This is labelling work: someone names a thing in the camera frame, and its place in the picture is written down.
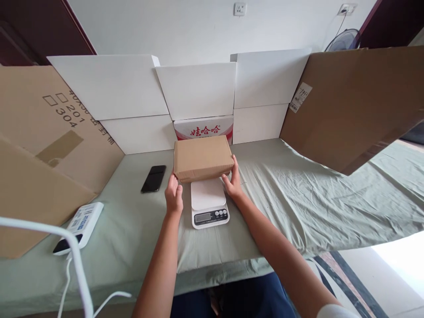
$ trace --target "human hand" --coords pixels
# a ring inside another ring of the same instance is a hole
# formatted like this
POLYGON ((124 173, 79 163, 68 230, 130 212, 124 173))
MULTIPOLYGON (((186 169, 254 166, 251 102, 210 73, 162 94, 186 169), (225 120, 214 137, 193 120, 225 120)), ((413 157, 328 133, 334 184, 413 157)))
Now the human hand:
POLYGON ((224 181, 225 188, 227 189, 227 193, 232 197, 239 197, 243 194, 242 186, 240 185, 240 173, 239 173, 239 164, 237 163, 237 159, 235 155, 233 155, 234 166, 231 170, 231 181, 228 179, 226 175, 222 175, 222 181, 224 181))
POLYGON ((178 179, 172 170, 171 176, 169 177, 168 186, 165 190, 165 199, 167 201, 167 213, 178 213, 182 212, 182 185, 178 184, 178 179))

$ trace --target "person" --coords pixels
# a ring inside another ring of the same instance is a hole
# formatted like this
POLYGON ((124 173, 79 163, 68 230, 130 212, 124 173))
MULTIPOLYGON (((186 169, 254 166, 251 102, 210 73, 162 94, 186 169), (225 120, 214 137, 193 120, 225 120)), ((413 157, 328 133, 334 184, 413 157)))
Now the person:
MULTIPOLYGON (((341 306, 297 249, 243 192, 239 165, 234 155, 233 160, 231 181, 224 174, 222 180, 260 252, 275 272, 226 284, 222 317, 295 317, 286 292, 301 317, 356 317, 341 306)), ((183 202, 182 186, 173 172, 165 198, 167 212, 132 317, 216 317, 209 296, 204 291, 174 297, 178 223, 183 202)))

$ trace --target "smartphone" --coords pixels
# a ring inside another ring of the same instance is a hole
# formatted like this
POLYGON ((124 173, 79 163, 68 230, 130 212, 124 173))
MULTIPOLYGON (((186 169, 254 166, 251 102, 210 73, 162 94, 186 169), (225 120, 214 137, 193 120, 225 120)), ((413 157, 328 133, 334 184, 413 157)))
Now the smartphone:
POLYGON ((144 181, 143 187, 141 188, 141 193, 158 191, 160 184, 162 183, 166 168, 166 166, 153 166, 150 169, 146 181, 144 181))

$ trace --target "red and white box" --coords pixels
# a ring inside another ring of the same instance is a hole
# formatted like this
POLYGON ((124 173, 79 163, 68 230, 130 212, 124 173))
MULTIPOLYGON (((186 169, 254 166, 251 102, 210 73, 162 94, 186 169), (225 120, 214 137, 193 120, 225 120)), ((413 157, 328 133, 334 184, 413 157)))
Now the red and white box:
POLYGON ((233 115, 185 119, 174 121, 174 129, 178 140, 225 135, 232 144, 233 123, 233 115))

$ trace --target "forearm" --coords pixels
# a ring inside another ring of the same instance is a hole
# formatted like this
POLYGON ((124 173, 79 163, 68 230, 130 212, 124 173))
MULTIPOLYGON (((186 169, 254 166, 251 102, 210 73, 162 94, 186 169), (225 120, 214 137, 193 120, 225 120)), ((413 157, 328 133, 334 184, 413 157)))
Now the forearm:
POLYGON ((286 237, 242 194, 234 198, 261 253, 277 273, 302 317, 315 318, 328 303, 339 304, 286 237))
POLYGON ((133 312, 135 317, 169 317, 178 262, 180 215, 167 213, 133 312))

